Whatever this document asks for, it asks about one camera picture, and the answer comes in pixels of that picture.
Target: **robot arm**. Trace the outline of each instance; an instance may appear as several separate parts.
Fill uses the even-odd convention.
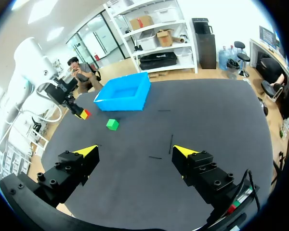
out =
[[[6,103],[2,107],[3,111],[0,115],[0,155],[6,153],[10,130],[22,113],[31,113],[47,122],[57,122],[62,117],[62,111],[59,107],[62,105],[69,108],[77,117],[88,118],[88,116],[83,116],[86,114],[84,109],[74,103],[75,99],[71,93],[74,87],[71,85],[75,82],[72,81],[71,84],[67,85],[62,80],[56,79],[58,77],[57,71],[43,54],[40,45],[34,38],[25,39],[17,47],[14,59],[15,71],[8,86]],[[60,116],[56,120],[48,120],[40,117],[38,115],[40,112],[32,112],[31,108],[30,110],[22,108],[24,104],[30,104],[30,100],[26,102],[28,98],[33,98],[34,104],[38,107],[39,103],[45,102],[45,100],[55,103]]]

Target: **desk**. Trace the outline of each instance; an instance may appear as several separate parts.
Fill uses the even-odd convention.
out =
[[[249,168],[260,186],[261,203],[269,195],[270,132],[248,83],[228,79],[152,83],[144,110],[136,112],[102,112],[93,104],[95,96],[95,92],[79,96],[77,104],[89,109],[92,117],[83,121],[68,113],[42,157],[48,170],[65,150],[99,145],[100,163],[65,203],[76,218],[128,229],[188,231],[204,225],[212,206],[185,185],[172,164],[168,153],[172,134],[172,144],[211,153],[221,169],[234,173],[235,184]],[[110,118],[119,120],[117,131],[106,127]],[[253,202],[246,210],[249,218],[256,210]]]
[[[270,57],[277,61],[289,79],[289,68],[286,64],[285,59],[282,56],[278,55],[277,51],[274,51],[274,53],[272,53],[263,42],[254,39],[250,39],[250,66],[256,68],[258,51],[267,53]]]

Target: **glass door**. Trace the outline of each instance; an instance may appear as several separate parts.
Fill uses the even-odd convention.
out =
[[[119,46],[120,49],[122,50],[125,58],[128,58],[130,55],[129,55],[129,53],[127,52],[127,49],[126,49],[126,47],[124,46],[123,41],[122,41],[122,39],[121,39],[118,31],[116,30],[114,24],[110,21],[109,15],[107,14],[106,11],[103,11],[103,12],[101,13],[101,15],[103,16],[103,18],[105,19],[106,23],[108,24],[108,26],[109,26],[109,28],[110,28],[113,36],[115,37],[116,41],[118,42],[118,46]],[[129,31],[130,28],[129,28],[129,26],[128,26],[128,24],[127,24],[124,16],[122,16],[122,15],[117,16],[117,17],[115,18],[115,21],[116,21],[117,25],[119,26],[119,28],[120,28],[120,30],[121,30],[121,33],[122,33],[123,35],[126,34],[126,33]],[[133,41],[132,36],[129,37],[129,38],[127,38],[126,41],[127,41],[128,46],[130,47],[130,49],[133,51],[135,44],[134,44],[134,41]]]
[[[85,43],[81,39],[78,33],[76,33],[68,42],[67,46],[74,50],[77,53],[77,57],[80,63],[88,63],[90,65],[94,65],[96,69],[99,68],[99,65],[95,62],[91,53],[88,51]]]
[[[100,68],[125,59],[116,37],[101,14],[84,25],[78,34]]]

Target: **floor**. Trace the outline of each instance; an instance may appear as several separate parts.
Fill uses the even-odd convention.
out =
[[[255,68],[247,67],[247,71],[250,74],[248,78],[251,82],[251,86],[255,91],[255,94],[263,98],[263,90],[261,88],[261,81],[262,77],[257,72]],[[135,67],[131,61],[131,59],[122,60],[117,63],[113,63],[111,65],[105,66],[100,70],[102,75],[101,83],[104,85],[110,79],[117,78],[124,75],[134,74],[136,73]],[[202,79],[202,78],[220,78],[220,79],[228,79],[226,75],[226,71],[220,69],[201,69],[198,65],[198,74],[194,73],[193,69],[186,69],[186,70],[173,70],[169,71],[169,73],[165,76],[158,76],[150,78],[151,82],[157,81],[166,81],[166,80],[183,80],[183,79]],[[242,80],[242,76],[237,76],[238,80]],[[272,148],[273,148],[273,159],[278,162],[278,154],[279,152],[287,152],[287,144],[288,138],[281,139],[279,136],[279,129],[283,124],[282,116],[278,110],[277,104],[267,99],[266,101],[267,107],[269,109],[269,114],[266,117],[267,123],[269,126],[271,140],[272,140]],[[56,118],[58,116],[58,112],[56,112],[53,117]],[[53,123],[48,125],[48,130],[46,133],[46,138],[48,140],[51,139],[52,135],[54,134],[57,126],[60,124]],[[44,169],[41,165],[40,157],[37,155],[33,155],[31,158],[31,166],[28,172],[28,175],[33,179],[36,180],[36,174],[40,171],[44,172]],[[72,216],[70,211],[64,206],[59,205],[57,207],[60,211]]]

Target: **computer monitor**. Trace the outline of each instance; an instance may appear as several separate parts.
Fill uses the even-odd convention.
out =
[[[278,32],[275,31],[275,36],[276,36],[276,47],[279,47],[279,53],[284,57],[286,58],[286,52],[283,48],[283,45],[282,43],[280,42],[280,38],[278,36]]]
[[[259,26],[259,32],[260,32],[260,39],[267,42],[270,46],[276,49],[276,34],[272,33],[271,31],[265,29],[262,26]]]

